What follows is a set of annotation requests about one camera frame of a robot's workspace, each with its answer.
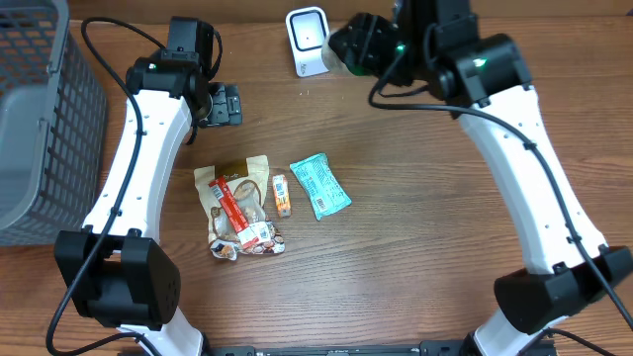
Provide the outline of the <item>green bottle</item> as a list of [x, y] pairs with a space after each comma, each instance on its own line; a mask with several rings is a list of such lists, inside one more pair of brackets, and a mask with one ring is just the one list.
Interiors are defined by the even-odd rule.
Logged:
[[321, 48], [321, 59], [325, 67], [336, 75], [370, 75], [358, 64], [357, 54], [348, 42], [348, 33], [341, 28], [329, 32]]

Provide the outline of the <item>orange snack packet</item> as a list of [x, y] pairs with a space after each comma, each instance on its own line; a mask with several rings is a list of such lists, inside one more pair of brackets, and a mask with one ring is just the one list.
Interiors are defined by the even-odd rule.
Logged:
[[276, 208], [280, 218], [289, 218], [292, 215], [288, 181], [283, 174], [272, 178]]

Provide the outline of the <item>teal tissue pack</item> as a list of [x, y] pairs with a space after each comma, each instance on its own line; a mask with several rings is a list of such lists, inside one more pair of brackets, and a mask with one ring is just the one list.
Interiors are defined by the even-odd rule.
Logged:
[[352, 204], [334, 177], [325, 153], [291, 163], [290, 169], [307, 193], [318, 221]]

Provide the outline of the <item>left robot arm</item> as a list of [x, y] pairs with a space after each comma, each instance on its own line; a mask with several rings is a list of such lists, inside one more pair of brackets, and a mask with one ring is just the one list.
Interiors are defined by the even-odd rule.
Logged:
[[199, 128], [238, 122], [217, 102], [222, 53], [212, 25], [174, 17], [165, 44], [124, 77], [109, 72], [127, 97], [125, 124], [94, 207], [79, 230], [61, 231], [54, 244], [67, 290], [45, 337], [50, 354], [59, 352], [53, 339], [68, 305], [117, 331], [77, 354], [125, 338], [148, 355], [211, 354], [208, 337], [179, 308], [181, 276], [159, 245], [159, 220], [180, 145]]

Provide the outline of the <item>brown nut snack pouch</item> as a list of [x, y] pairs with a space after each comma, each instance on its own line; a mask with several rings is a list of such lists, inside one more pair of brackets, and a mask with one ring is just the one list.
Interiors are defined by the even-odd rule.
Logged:
[[[195, 186], [209, 220], [209, 249], [214, 257], [234, 261], [240, 254], [280, 254], [284, 239], [264, 211], [269, 177], [268, 157], [258, 155], [194, 170]], [[220, 202], [209, 184], [224, 177], [250, 227], [259, 241], [244, 249]]]

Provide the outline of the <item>white barcode scanner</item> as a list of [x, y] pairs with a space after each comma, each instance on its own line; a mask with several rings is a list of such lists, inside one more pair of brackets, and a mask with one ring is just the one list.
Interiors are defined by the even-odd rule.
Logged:
[[289, 43], [299, 77], [310, 77], [328, 72], [322, 48], [329, 35], [326, 14], [317, 6], [289, 12], [285, 19]]

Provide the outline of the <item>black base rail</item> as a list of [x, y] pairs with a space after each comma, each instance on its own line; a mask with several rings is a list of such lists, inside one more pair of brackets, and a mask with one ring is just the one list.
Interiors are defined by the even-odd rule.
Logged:
[[254, 348], [235, 346], [212, 348], [213, 356], [457, 356], [458, 340], [424, 341], [418, 345], [341, 346], [326, 348]]

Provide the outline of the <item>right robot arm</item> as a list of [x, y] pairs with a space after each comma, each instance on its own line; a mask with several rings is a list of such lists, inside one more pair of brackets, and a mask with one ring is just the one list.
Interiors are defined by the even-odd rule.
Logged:
[[468, 2], [399, 1], [392, 19], [359, 13], [332, 32], [325, 60], [373, 75], [368, 101], [410, 111], [428, 93], [487, 162], [514, 222], [521, 269], [494, 284], [497, 311], [461, 341], [425, 341], [425, 355], [551, 355], [560, 323], [632, 272], [579, 203], [546, 133], [524, 58], [505, 34], [482, 37]]

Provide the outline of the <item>red snack bar wrapper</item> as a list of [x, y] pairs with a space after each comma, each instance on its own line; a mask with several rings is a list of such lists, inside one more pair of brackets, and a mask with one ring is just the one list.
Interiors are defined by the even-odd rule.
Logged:
[[251, 247], [259, 241], [259, 235], [250, 227], [243, 215], [224, 177], [213, 180], [209, 187], [220, 202], [226, 216], [235, 230], [237, 238], [244, 249]]

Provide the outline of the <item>grey plastic mesh basket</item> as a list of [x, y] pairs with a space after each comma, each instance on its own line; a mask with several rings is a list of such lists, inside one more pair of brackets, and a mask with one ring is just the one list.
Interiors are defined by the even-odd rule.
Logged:
[[1, 243], [51, 244], [94, 206], [107, 96], [64, 1], [1, 3]]

